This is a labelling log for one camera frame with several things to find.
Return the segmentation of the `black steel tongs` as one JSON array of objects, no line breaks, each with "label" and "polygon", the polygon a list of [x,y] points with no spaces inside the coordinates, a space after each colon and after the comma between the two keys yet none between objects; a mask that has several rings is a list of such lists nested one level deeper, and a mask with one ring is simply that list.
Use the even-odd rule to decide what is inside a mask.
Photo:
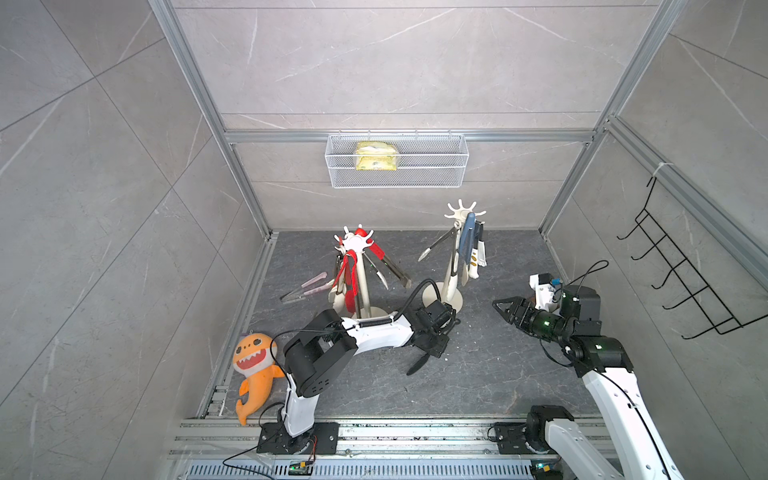
[{"label": "black steel tongs", "polygon": [[407,376],[411,376],[411,375],[414,375],[415,373],[417,373],[417,372],[418,372],[420,369],[422,369],[422,368],[423,368],[423,367],[426,365],[426,363],[429,361],[429,359],[430,359],[430,358],[431,358],[431,355],[430,355],[429,353],[425,353],[424,355],[422,355],[422,356],[421,356],[421,357],[420,357],[420,358],[419,358],[419,359],[418,359],[418,360],[417,360],[417,361],[416,361],[416,362],[415,362],[415,363],[414,363],[414,364],[413,364],[413,365],[412,365],[412,366],[411,366],[411,367],[408,369],[408,371],[406,372],[406,375],[407,375]]}]

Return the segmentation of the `cream utensil stand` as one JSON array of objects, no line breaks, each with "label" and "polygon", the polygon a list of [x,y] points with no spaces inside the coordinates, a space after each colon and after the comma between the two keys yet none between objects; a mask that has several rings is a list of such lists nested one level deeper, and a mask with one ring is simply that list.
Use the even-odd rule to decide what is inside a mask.
[{"label": "cream utensil stand", "polygon": [[459,291],[459,286],[462,286],[460,283],[460,268],[463,266],[463,262],[459,257],[458,247],[463,224],[469,212],[475,213],[476,222],[483,222],[479,220],[479,217],[486,214],[486,211],[476,212],[475,206],[476,202],[473,202],[470,206],[465,206],[461,199],[458,200],[457,208],[454,208],[451,204],[448,204],[448,208],[451,213],[446,215],[446,218],[453,221],[453,226],[455,225],[457,227],[457,231],[455,235],[443,241],[452,241],[451,255],[447,265],[445,278],[442,282],[437,283],[437,291],[435,291],[432,287],[429,287],[422,292],[422,303],[424,306],[430,305],[437,299],[437,294],[440,294],[442,301],[450,304],[456,311],[460,311],[462,309],[464,301],[462,294]]},{"label": "cream utensil stand", "polygon": [[365,271],[365,262],[363,258],[363,252],[366,253],[370,250],[366,248],[364,238],[355,234],[355,231],[350,230],[347,226],[344,227],[344,234],[342,237],[336,236],[338,246],[336,249],[346,251],[354,251],[357,255],[357,275],[358,275],[358,312],[354,315],[349,314],[343,307],[335,308],[340,314],[348,314],[351,318],[365,319],[383,317],[386,311],[382,308],[373,306],[370,300],[370,294],[368,289],[367,275]]}]

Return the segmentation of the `slim white tongs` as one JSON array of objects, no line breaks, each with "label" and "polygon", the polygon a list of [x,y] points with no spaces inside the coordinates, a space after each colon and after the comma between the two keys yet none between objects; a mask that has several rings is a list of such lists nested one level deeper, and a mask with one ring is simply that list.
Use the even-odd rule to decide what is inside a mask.
[{"label": "slim white tongs", "polygon": [[473,245],[468,266],[468,276],[471,279],[479,277],[479,269],[487,266],[485,243],[484,243],[484,223],[476,222],[473,237]]}]

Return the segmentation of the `blue handled cream tongs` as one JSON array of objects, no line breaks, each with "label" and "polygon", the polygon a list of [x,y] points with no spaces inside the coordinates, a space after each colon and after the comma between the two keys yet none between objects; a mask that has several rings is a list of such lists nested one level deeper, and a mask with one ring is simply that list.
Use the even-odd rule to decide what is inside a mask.
[{"label": "blue handled cream tongs", "polygon": [[476,230],[476,215],[474,212],[469,212],[461,232],[458,253],[463,266],[460,268],[460,283],[464,286],[470,278],[470,270],[472,266],[472,251],[475,239]]}]

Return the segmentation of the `steel tongs with ring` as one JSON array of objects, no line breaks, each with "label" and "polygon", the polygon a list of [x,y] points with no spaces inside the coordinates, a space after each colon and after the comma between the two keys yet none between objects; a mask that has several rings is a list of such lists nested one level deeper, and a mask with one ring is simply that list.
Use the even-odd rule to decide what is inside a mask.
[{"label": "steel tongs with ring", "polygon": [[457,227],[454,225],[451,229],[449,229],[447,232],[443,233],[440,237],[434,240],[426,249],[423,250],[423,252],[418,257],[417,262],[421,262],[422,260],[424,260],[430,254],[430,252],[434,248],[436,248],[441,242],[455,235],[456,231],[457,231]]}]

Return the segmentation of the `red sleeved steel tongs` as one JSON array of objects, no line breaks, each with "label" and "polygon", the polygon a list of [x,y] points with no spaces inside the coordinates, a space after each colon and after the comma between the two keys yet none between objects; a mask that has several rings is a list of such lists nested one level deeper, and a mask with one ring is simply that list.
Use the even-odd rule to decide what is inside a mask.
[{"label": "red sleeved steel tongs", "polygon": [[343,264],[337,282],[335,308],[343,307],[349,314],[358,312],[358,275],[357,255],[354,251],[340,250],[343,254]]}]

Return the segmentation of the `long steel white tongs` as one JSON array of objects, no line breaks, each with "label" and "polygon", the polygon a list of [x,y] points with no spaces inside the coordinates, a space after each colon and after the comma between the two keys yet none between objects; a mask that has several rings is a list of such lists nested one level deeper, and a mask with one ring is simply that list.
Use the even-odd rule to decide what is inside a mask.
[{"label": "long steel white tongs", "polygon": [[337,252],[337,256],[336,256],[336,260],[334,262],[334,272],[333,272],[333,278],[331,280],[331,288],[330,288],[329,293],[328,293],[328,301],[331,304],[334,304],[336,296],[337,296],[337,293],[336,293],[337,282],[338,282],[339,274],[341,272],[341,267],[342,267],[342,264],[343,264],[343,257],[344,257],[344,254],[341,251],[338,251]]}]

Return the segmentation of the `red handled steel tongs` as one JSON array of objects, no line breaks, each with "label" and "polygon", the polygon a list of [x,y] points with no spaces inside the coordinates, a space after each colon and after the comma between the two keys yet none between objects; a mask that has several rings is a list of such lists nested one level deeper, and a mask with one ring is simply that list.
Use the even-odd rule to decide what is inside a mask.
[{"label": "red handled steel tongs", "polygon": [[373,231],[366,231],[359,225],[355,230],[355,234],[364,238],[366,248],[394,274],[405,288],[412,286],[412,280],[406,272],[372,239]]}]

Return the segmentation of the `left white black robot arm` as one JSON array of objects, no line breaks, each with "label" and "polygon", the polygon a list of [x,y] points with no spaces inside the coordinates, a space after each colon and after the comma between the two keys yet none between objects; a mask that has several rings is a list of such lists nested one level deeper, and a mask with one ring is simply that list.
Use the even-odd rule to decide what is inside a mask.
[{"label": "left white black robot arm", "polygon": [[429,359],[441,357],[451,331],[460,320],[457,310],[441,297],[426,306],[412,307],[416,297],[428,286],[439,291],[434,280],[426,279],[400,309],[385,316],[353,319],[326,309],[305,327],[293,329],[293,337],[281,353],[269,345],[267,352],[288,382],[278,422],[280,433],[294,439],[313,431],[319,395],[357,354],[415,347],[423,355],[409,368],[409,376],[417,373]]}]

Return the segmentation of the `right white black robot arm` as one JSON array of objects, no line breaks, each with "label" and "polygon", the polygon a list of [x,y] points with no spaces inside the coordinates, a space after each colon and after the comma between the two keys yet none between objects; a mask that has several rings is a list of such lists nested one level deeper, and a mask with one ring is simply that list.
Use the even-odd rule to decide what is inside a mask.
[{"label": "right white black robot arm", "polygon": [[574,416],[558,405],[530,409],[524,428],[529,450],[557,454],[579,479],[681,478],[645,406],[625,348],[601,332],[601,299],[594,289],[563,287],[557,311],[521,296],[497,299],[492,306],[526,335],[559,345],[598,406],[620,465],[614,467],[584,437]]}]

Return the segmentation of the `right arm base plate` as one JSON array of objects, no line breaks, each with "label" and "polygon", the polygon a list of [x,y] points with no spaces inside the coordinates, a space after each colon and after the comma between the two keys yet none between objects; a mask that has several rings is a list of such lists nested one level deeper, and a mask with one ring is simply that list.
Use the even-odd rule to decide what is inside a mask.
[{"label": "right arm base plate", "polygon": [[531,443],[527,425],[523,422],[496,422],[486,432],[502,455],[548,454],[549,449],[536,442]]}]

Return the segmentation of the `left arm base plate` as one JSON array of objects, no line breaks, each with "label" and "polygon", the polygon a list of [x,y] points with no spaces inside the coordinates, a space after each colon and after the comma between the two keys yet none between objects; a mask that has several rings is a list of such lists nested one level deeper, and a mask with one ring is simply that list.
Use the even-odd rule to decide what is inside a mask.
[{"label": "left arm base plate", "polygon": [[336,422],[315,423],[307,432],[292,437],[283,425],[266,423],[262,427],[256,452],[276,455],[312,452],[317,455],[334,455],[339,440],[339,427]]}]

